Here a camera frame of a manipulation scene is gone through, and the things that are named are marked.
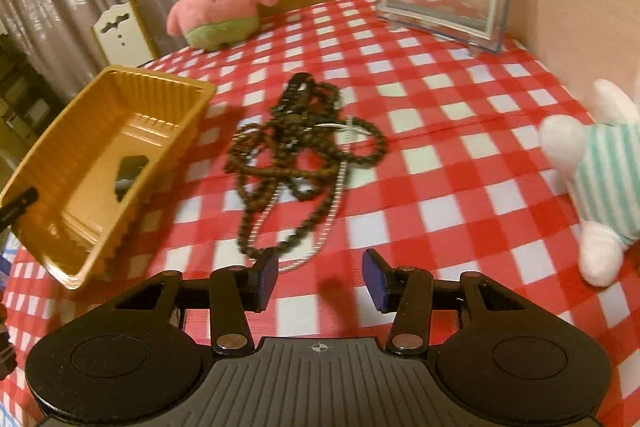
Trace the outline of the orange plastic tray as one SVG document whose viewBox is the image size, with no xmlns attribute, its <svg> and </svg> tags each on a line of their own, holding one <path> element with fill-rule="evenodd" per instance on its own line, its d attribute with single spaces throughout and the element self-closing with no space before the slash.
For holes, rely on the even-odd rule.
<svg viewBox="0 0 640 427">
<path fill-rule="evenodd" d="M 70 102 L 15 169 L 1 206 L 35 187 L 11 230 L 70 291 L 105 272 L 157 184 L 186 153 L 216 88 L 166 72 L 111 66 Z M 126 156 L 149 164 L 117 202 Z"/>
</svg>

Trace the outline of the black glossy hair clip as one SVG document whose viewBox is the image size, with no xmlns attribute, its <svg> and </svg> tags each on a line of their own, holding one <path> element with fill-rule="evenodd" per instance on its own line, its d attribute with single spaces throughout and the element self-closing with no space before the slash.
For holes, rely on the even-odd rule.
<svg viewBox="0 0 640 427">
<path fill-rule="evenodd" d="M 119 163 L 114 183 L 114 193 L 117 202 L 121 202 L 142 170 L 149 164 L 145 155 L 126 156 Z"/>
</svg>

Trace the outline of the black leather strap wristwatch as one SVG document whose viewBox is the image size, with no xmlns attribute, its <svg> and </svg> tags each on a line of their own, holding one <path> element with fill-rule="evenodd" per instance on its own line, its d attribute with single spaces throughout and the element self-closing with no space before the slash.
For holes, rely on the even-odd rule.
<svg viewBox="0 0 640 427">
<path fill-rule="evenodd" d="M 316 80 L 308 72 L 293 75 L 277 104 L 270 109 L 273 129 L 280 133 L 309 131 L 312 127 L 309 109 L 316 87 Z"/>
</svg>

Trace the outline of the blue white checkered cloth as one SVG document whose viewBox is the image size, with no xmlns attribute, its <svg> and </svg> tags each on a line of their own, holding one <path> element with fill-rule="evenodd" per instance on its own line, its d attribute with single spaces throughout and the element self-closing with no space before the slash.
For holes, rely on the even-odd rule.
<svg viewBox="0 0 640 427">
<path fill-rule="evenodd" d="M 11 274 L 15 256 L 21 247 L 21 242 L 13 233 L 9 232 L 6 236 L 2 237 L 0 270 L 6 277 Z"/>
</svg>

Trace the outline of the white miniature chair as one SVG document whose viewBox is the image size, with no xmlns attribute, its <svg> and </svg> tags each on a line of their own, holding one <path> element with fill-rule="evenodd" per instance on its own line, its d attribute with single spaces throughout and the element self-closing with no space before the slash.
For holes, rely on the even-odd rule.
<svg viewBox="0 0 640 427">
<path fill-rule="evenodd" d="M 158 57 L 136 0 L 112 5 L 92 25 L 108 65 L 139 67 Z"/>
</svg>

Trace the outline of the white bunny plush toy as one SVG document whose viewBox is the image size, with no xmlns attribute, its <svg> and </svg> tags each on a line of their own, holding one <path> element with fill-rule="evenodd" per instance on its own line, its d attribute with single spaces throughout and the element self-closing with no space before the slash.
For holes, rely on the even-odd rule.
<svg viewBox="0 0 640 427">
<path fill-rule="evenodd" d="M 639 242 L 639 93 L 606 79 L 593 83 L 593 93 L 596 122 L 552 115 L 541 121 L 539 140 L 578 214 L 580 275 L 608 287 Z"/>
</svg>

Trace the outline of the red white checkered tablecloth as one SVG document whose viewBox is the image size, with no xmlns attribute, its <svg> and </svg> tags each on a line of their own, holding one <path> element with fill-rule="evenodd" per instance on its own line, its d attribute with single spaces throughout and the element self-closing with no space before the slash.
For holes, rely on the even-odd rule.
<svg viewBox="0 0 640 427">
<path fill-rule="evenodd" d="M 266 20 L 254 39 L 217 53 L 189 48 L 152 69 L 213 83 L 198 137 L 150 198 L 108 281 L 66 291 L 17 251 L 4 293 L 19 355 L 44 335 L 164 270 L 189 279 L 243 262 L 235 244 L 242 202 L 224 161 L 234 132 L 263 121 L 294 72 L 335 84 L 345 114 L 376 124 L 388 152 L 352 169 L 321 251 L 311 241 L 285 257 L 256 337 L 385 337 L 361 277 L 376 249 L 391 265 L 441 280 L 482 272 L 596 338 L 613 365 L 599 417 L 639 421 L 639 277 L 634 262 L 599 291 L 577 269 L 579 228 L 558 175 L 542 156 L 538 124 L 585 109 L 517 41 L 497 55 L 392 29 L 374 0 L 338 0 Z"/>
</svg>

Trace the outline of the pink starfish plush toy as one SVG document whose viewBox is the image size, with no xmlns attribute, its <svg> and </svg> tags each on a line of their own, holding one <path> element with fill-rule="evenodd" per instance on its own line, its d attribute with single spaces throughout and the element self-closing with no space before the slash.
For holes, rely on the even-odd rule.
<svg viewBox="0 0 640 427">
<path fill-rule="evenodd" d="M 189 46 L 208 52 L 246 40 L 259 27 L 261 5 L 279 0 L 178 0 L 170 9 L 166 30 Z"/>
</svg>

